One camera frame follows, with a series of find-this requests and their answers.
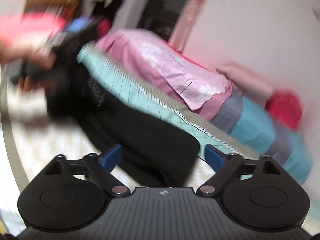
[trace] metal screw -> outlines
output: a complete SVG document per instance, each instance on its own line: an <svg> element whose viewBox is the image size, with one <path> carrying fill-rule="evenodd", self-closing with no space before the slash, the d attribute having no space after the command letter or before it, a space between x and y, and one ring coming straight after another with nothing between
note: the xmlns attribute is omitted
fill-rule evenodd
<svg viewBox="0 0 320 240"><path fill-rule="evenodd" d="M112 192L116 194L123 194L128 191L128 188L125 186L115 186L112 188Z"/></svg>
<svg viewBox="0 0 320 240"><path fill-rule="evenodd" d="M216 191L216 188L213 186L202 186L200 187L200 191L205 194L211 194Z"/></svg>

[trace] person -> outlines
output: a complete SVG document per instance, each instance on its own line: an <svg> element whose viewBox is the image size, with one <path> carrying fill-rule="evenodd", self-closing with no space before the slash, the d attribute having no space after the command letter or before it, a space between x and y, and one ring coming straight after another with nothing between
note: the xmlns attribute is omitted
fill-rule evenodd
<svg viewBox="0 0 320 240"><path fill-rule="evenodd" d="M49 70L53 67L56 57L52 53L45 54L41 50L27 49L25 47L20 48L19 46L13 46L0 40L0 64L2 67L6 67L7 64L20 58L29 60L39 67ZM24 91L31 91L32 89L38 88L47 89L47 86L50 84L41 81L34 83L30 77L26 77L25 79L20 78L18 85Z"/></svg>

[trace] human hand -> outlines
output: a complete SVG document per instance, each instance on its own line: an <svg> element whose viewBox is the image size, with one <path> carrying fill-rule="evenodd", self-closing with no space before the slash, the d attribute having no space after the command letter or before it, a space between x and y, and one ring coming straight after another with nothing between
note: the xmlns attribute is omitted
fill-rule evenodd
<svg viewBox="0 0 320 240"><path fill-rule="evenodd" d="M40 68L50 70L55 62L55 55L52 53L45 53L43 50L29 49L26 47L12 46L3 41L0 41L0 64L5 66L14 60L24 58L32 63L35 63ZM32 82L30 77L25 79L20 78L18 82L22 90L30 91L44 87L45 89L55 90L56 84L48 84L44 82Z"/></svg>

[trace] gray ribbed plate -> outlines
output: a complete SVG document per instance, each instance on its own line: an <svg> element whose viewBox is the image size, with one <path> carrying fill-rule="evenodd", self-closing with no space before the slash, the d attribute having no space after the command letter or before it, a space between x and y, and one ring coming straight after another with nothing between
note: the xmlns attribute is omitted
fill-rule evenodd
<svg viewBox="0 0 320 240"><path fill-rule="evenodd" d="M91 225L67 233L33 228L20 240L307 240L301 228L262 233L233 222L216 200L197 196L191 187L136 188L126 198L113 199Z"/></svg>

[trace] black device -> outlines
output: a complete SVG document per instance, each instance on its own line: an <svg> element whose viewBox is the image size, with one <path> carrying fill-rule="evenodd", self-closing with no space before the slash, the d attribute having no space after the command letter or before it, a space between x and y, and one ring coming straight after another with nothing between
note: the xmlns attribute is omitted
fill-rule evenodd
<svg viewBox="0 0 320 240"><path fill-rule="evenodd" d="M205 156L217 173L196 192L136 187L131 193L109 173L121 151L117 145L82 160L57 155L18 199L27 229L17 238L311 239L301 228L310 207L307 193L267 155L244 160L207 145ZM252 177L240 180L244 174Z"/></svg>
<svg viewBox="0 0 320 240"><path fill-rule="evenodd" d="M49 38L46 46L56 55L51 70L42 70L24 59L9 65L11 82L18 84L19 78L29 76L33 82L57 82L58 90L68 86L70 67L76 64L76 57L83 45L98 39L98 27L102 18L79 18L68 23L61 32Z"/></svg>

